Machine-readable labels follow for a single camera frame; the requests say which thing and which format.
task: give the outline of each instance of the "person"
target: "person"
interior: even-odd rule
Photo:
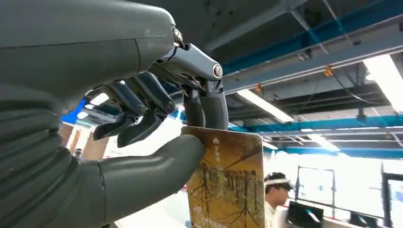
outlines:
[[[83,156],[83,150],[80,149],[80,148],[76,149],[76,151],[75,151],[75,153],[74,153],[74,156],[75,156],[77,159],[81,160],[81,159],[82,159],[82,156]]]
[[[292,184],[285,174],[272,172],[264,179],[265,182],[265,228],[277,228],[274,221],[276,208],[284,205]]]

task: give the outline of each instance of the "gold card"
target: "gold card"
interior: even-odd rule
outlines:
[[[183,127],[206,148],[186,184],[193,228],[264,228],[262,138],[257,134]]]

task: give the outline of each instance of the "ceiling beam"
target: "ceiling beam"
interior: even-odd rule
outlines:
[[[403,134],[403,128],[378,128],[378,129],[351,129],[351,130],[324,130],[324,131],[284,131],[284,132],[265,132],[262,136],[281,137],[281,136],[305,136],[309,134],[319,135],[377,135],[377,134]]]
[[[266,73],[262,73],[260,69],[250,69],[248,70],[250,76],[247,80],[233,80],[234,75],[231,75],[224,77],[223,84],[225,93],[228,95],[242,89],[252,89],[258,84],[265,86],[279,81],[322,73],[327,66],[338,69],[377,55],[394,54],[402,51],[403,33],[335,51],[330,55],[316,57],[305,62],[273,69]]]
[[[255,30],[256,28],[266,24],[267,22],[277,18],[278,16],[288,12],[289,9],[294,9],[302,4],[307,2],[307,0],[281,0],[280,3],[268,10],[264,11],[263,13],[257,15],[256,17],[238,25],[234,29],[222,34],[218,38],[214,39],[213,41],[209,42],[204,49],[207,52],[211,52],[216,48],[219,48],[231,41],[235,40],[242,35],[247,34]]]
[[[383,26],[389,24],[391,21],[394,21],[402,15],[402,10],[402,1],[376,1],[373,4],[368,4],[366,7],[339,17],[339,23],[336,20],[330,20],[326,23],[312,28],[312,32],[317,35],[318,40],[331,43],[334,39],[339,38],[341,43],[345,43],[348,47],[350,47],[351,43],[345,39],[345,33],[348,33],[350,38],[354,41],[367,40],[362,36],[356,37],[354,33],[361,33],[362,30],[365,28],[371,30],[374,27],[379,26],[380,24],[382,24]],[[340,29],[339,24],[343,24],[343,29]],[[311,48],[313,56],[315,56],[314,49],[312,47],[316,46],[318,44],[318,41],[310,38],[307,42],[301,42],[301,40],[306,41],[306,37],[309,37],[309,32],[310,31],[306,31],[300,34],[296,34],[292,38],[285,39],[282,42],[264,48],[260,51],[251,53],[247,56],[240,57],[230,63],[224,64],[224,73],[238,74],[237,72],[239,71],[247,70],[257,65],[264,65],[269,61],[273,62],[279,57],[296,54],[298,51],[306,48]],[[340,46],[338,45],[336,45],[335,47],[336,48],[334,50],[340,49]]]
[[[352,97],[344,89],[270,101],[270,103],[289,115],[389,105],[388,100],[377,84],[351,87],[349,88],[349,91],[366,101],[376,101],[376,104],[369,104],[358,100]],[[253,104],[237,108],[229,108],[228,113],[230,121],[272,117],[271,114]]]
[[[291,146],[298,146],[300,148],[304,147],[320,147],[316,142],[304,142],[304,145],[299,145],[295,142],[270,142],[271,144],[279,147],[279,148],[287,148]],[[401,149],[401,146],[399,146],[396,141],[391,141],[391,142],[331,142],[333,145],[337,146],[338,148],[342,147],[348,147],[348,148],[395,148],[395,149]]]

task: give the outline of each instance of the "computer monitor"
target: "computer monitor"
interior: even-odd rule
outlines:
[[[323,209],[290,202],[287,222],[299,228],[322,228]]]
[[[350,220],[348,223],[358,226],[358,227],[367,227],[367,228],[377,228],[378,227],[378,219],[366,215],[362,215],[356,212],[351,212]]]

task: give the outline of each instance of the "robotic arm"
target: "robotic arm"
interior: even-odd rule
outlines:
[[[178,191],[199,165],[204,146],[190,135],[145,157],[73,158],[60,147],[60,117],[89,90],[121,108],[116,123],[94,132],[118,135],[119,146],[146,138],[174,110],[157,78],[183,90],[188,125],[227,128],[220,65],[183,43],[161,8],[2,0],[0,34],[3,227],[99,228]]]
[[[189,126],[228,129],[221,65],[194,45],[184,44],[177,29],[173,37],[171,51],[148,71],[100,89],[116,101],[121,114],[115,123],[97,127],[95,140],[118,135],[118,147],[124,147],[145,139],[159,127],[175,110],[175,103],[156,76],[183,90]],[[135,124],[140,116],[144,118]]]

